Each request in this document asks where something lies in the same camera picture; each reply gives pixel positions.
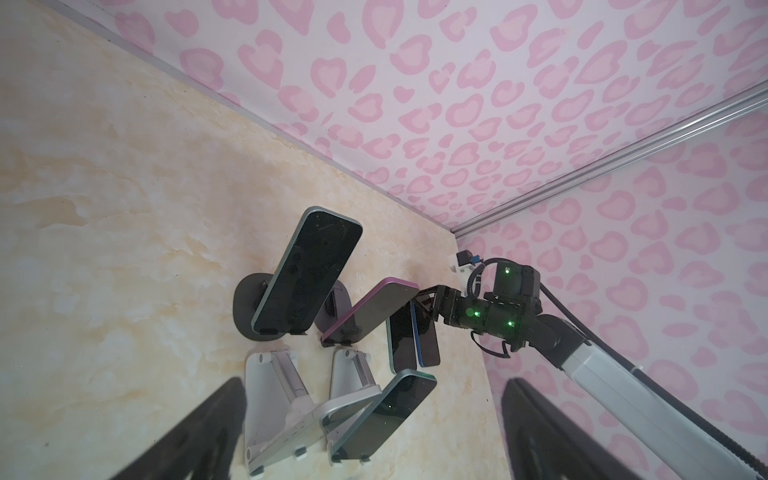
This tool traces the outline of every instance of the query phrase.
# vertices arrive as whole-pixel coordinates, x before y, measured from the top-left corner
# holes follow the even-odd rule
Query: aluminum phone holder
[[[324,419],[343,422],[381,395],[378,385],[368,385],[316,405],[289,350],[250,355],[245,383],[245,462],[254,478],[263,475],[268,465],[290,456],[305,458],[306,450],[325,434]]]
[[[370,356],[367,353],[349,348],[338,348],[333,354],[333,373],[331,374],[331,398],[342,398],[349,395],[350,392],[362,391],[361,389],[370,389],[376,386],[379,394],[371,398],[371,402],[376,401],[381,396],[381,388],[376,385],[373,379],[371,369],[368,367]],[[333,441],[341,438],[346,430],[355,423],[355,420],[362,414],[364,408],[340,410],[335,415],[328,415],[322,421],[323,430],[330,445]],[[341,462],[334,462],[330,458],[330,448],[328,459],[331,466],[341,466]]]

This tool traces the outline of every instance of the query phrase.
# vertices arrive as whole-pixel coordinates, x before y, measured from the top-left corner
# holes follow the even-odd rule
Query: phone screen
[[[359,342],[418,292],[415,283],[385,278],[323,335],[323,344]]]
[[[413,331],[416,338],[416,356],[421,366],[440,365],[440,349],[437,347],[437,325],[422,306],[413,302]]]
[[[333,461],[365,459],[376,453],[436,385],[435,377],[417,372],[403,376],[395,385],[390,384],[381,401],[369,406],[350,427],[351,433],[333,446],[336,450],[331,455]]]
[[[413,338],[413,305],[407,302],[387,320],[389,366],[393,373],[416,370],[416,344]]]
[[[298,226],[251,326],[261,335],[304,333],[362,236],[362,226],[327,210],[312,210]]]

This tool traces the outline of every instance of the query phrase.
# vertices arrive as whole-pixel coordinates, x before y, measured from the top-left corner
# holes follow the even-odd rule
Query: pink leopard print wall
[[[535,266],[619,353],[768,462],[768,109],[459,246]],[[677,477],[535,350],[485,364],[497,407],[507,379],[522,376],[642,477]]]
[[[768,78],[766,0],[61,0],[453,227]]]

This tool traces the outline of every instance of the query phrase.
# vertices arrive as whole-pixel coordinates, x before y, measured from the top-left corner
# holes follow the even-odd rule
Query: cream marble wall
[[[241,376],[234,288],[310,205],[365,228],[353,301],[384,276],[455,284],[449,232],[39,4],[0,2],[0,65],[0,478],[107,478]],[[321,402],[318,339],[259,347],[295,349]],[[267,478],[509,478],[480,352],[439,340],[437,389],[371,465],[316,445]],[[385,328],[359,346],[384,386]]]

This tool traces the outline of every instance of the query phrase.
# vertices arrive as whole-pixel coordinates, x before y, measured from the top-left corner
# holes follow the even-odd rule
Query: purple smartphone
[[[320,338],[323,346],[359,342],[419,292],[419,286],[388,276],[344,313]]]

